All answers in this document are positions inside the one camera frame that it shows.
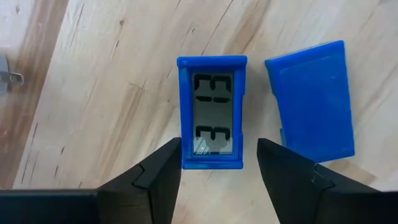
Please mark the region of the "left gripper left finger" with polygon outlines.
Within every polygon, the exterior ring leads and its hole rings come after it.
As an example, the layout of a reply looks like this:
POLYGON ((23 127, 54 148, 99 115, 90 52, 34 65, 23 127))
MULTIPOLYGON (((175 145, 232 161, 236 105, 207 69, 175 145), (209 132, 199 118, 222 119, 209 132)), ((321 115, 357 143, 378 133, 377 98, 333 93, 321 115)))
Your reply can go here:
POLYGON ((181 139, 173 138, 98 188, 101 223, 171 223, 182 173, 181 139))

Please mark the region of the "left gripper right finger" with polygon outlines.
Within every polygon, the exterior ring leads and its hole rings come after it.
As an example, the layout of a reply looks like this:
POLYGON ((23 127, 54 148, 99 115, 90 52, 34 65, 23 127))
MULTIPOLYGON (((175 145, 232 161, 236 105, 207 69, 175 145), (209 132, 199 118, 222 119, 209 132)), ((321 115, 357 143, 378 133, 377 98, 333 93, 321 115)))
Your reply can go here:
POLYGON ((262 180, 281 223, 380 223, 380 192, 271 140, 257 141, 262 180))

